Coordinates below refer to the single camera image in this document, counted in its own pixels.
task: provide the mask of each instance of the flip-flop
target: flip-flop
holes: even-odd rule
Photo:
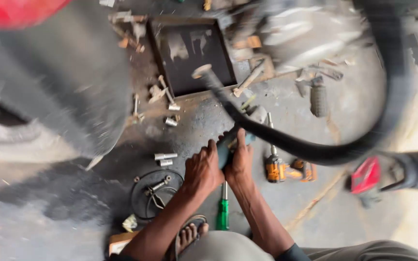
[[[178,234],[175,236],[175,240],[174,240],[174,252],[175,252],[175,261],[178,261],[178,256],[180,254],[182,254],[188,247],[190,247],[191,245],[193,245],[196,241],[198,241],[201,237],[201,235],[199,234],[199,232],[197,232],[196,234],[196,238],[190,243],[188,244],[188,246],[186,246],[182,251],[180,251],[180,253],[177,253],[177,237],[180,234],[180,231],[182,231],[182,229],[188,227],[191,223],[193,223],[196,226],[197,231],[199,230],[199,227],[204,224],[207,223],[207,218],[203,215],[194,215],[192,217],[190,217],[185,224],[180,228],[180,230],[178,231]]]

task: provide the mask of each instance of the foot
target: foot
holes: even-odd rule
[[[190,223],[188,226],[183,228],[175,239],[177,244],[177,254],[179,255],[186,247],[188,247],[196,239],[197,234],[199,234],[200,237],[205,236],[208,231],[208,223],[201,224],[199,228],[196,228],[193,223]],[[174,260],[174,257],[175,254],[172,253],[171,260]]]

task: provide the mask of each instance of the pants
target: pants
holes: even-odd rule
[[[302,248],[312,261],[418,261],[418,250],[391,240],[371,241],[339,248]],[[210,231],[181,253],[180,261],[272,261],[246,236]]]

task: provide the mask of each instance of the dirty floor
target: dirty floor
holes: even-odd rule
[[[137,15],[199,16],[202,2],[125,0],[120,5]],[[236,102],[256,95],[254,103],[272,113],[276,129],[320,144],[349,142],[367,132],[383,99],[384,75],[375,50],[364,50],[355,60],[355,66],[340,68],[345,74],[341,82],[325,78],[329,117],[314,117],[309,100],[301,98],[288,77],[254,84]],[[149,49],[141,56],[133,54],[130,61],[134,91],[145,97],[148,86],[157,83]],[[234,68],[240,83],[249,67],[234,63]],[[113,151],[91,171],[84,170],[88,161],[83,159],[56,164],[0,163],[0,261],[102,260],[109,235],[121,232],[121,223],[130,214],[134,177],[160,169],[153,154],[177,152],[179,157],[168,168],[183,175],[186,158],[233,126],[211,96],[178,103],[181,121],[172,128],[163,122],[164,103],[150,106],[142,101],[140,111],[146,119],[128,126]],[[269,145],[257,140],[253,147],[254,180],[300,246],[333,247],[388,238],[398,223],[398,197],[391,195],[387,205],[363,210],[356,198],[342,190],[343,167],[319,166],[315,182],[268,183],[263,159]],[[286,161],[293,159],[283,151],[279,154]],[[198,210],[212,228],[220,195],[216,189]],[[229,199],[230,230],[248,234],[246,218],[231,191]],[[373,227],[381,217],[379,227]]]

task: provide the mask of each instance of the green screwdriver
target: green screwdriver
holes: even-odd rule
[[[227,181],[223,184],[222,199],[219,202],[219,213],[217,214],[217,230],[229,229],[229,198],[227,193]]]

